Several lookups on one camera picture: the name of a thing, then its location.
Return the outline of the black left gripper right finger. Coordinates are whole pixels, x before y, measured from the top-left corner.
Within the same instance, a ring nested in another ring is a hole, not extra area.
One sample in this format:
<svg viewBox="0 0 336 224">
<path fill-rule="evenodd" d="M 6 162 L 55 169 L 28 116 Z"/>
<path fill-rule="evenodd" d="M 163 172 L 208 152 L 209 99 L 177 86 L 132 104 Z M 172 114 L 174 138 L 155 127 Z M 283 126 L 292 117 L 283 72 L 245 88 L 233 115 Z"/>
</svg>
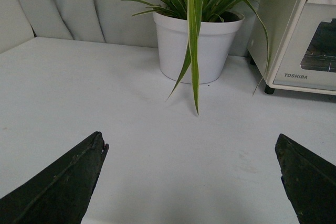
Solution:
<svg viewBox="0 0 336 224">
<path fill-rule="evenodd" d="M 284 134 L 275 152 L 299 223 L 335 223 L 335 165 Z"/>
</svg>

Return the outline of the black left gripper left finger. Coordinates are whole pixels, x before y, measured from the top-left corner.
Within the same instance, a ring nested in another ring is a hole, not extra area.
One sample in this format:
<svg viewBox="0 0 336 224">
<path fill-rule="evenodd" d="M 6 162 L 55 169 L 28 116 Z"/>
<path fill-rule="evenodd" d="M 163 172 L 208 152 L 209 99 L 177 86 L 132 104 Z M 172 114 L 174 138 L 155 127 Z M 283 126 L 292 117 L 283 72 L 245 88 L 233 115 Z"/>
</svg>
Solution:
<svg viewBox="0 0 336 224">
<path fill-rule="evenodd" d="M 94 132 L 1 198 L 1 223 L 81 223 L 109 150 Z"/>
</svg>

